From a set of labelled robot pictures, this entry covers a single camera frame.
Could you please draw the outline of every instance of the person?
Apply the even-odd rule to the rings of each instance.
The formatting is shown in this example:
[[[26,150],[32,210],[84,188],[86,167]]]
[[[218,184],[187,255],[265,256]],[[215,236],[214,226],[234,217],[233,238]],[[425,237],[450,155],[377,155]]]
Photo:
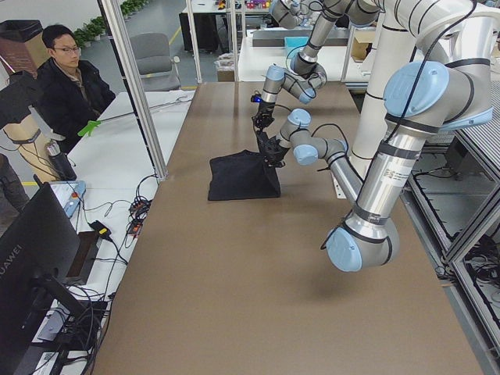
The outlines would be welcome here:
[[[89,120],[96,120],[115,95],[98,69],[80,59],[70,29],[51,25],[43,30],[41,38],[50,58],[37,70],[43,91],[37,110],[55,133],[66,138],[59,147],[69,152],[80,140],[77,133]]]
[[[30,199],[7,156],[0,154],[0,236]]]

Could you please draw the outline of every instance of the gray chair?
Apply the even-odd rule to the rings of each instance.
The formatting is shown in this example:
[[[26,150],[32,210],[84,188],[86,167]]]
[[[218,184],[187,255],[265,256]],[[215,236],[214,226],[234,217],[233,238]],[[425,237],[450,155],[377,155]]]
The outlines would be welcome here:
[[[169,38],[161,33],[144,33],[130,38],[144,91],[180,88],[177,56],[170,57]]]

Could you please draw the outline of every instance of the black coat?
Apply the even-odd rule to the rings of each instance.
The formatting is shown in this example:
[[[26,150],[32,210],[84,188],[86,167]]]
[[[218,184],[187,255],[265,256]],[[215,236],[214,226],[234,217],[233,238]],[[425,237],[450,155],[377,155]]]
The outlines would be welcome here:
[[[92,109],[102,113],[115,98],[95,66],[80,60],[78,68],[91,105],[84,99],[81,89],[57,67],[52,58],[37,71],[37,81],[43,91],[37,109],[54,132],[66,137],[59,142],[63,152],[69,152],[80,140],[77,133],[89,120],[97,119],[98,115]]]

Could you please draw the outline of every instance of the computer monitor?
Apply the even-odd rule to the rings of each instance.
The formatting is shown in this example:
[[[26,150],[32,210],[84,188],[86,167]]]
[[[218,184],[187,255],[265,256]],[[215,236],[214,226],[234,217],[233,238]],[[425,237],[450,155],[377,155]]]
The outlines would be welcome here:
[[[85,307],[62,286],[80,239],[49,184],[0,237],[0,373],[16,371],[51,304]]]

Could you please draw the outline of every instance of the black bag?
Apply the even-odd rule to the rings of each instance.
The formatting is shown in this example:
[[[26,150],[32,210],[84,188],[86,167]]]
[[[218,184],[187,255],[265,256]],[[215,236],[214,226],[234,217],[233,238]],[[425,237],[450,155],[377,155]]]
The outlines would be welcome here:
[[[281,195],[276,168],[268,167],[258,152],[243,150],[211,159],[210,169],[209,201],[278,198]]]

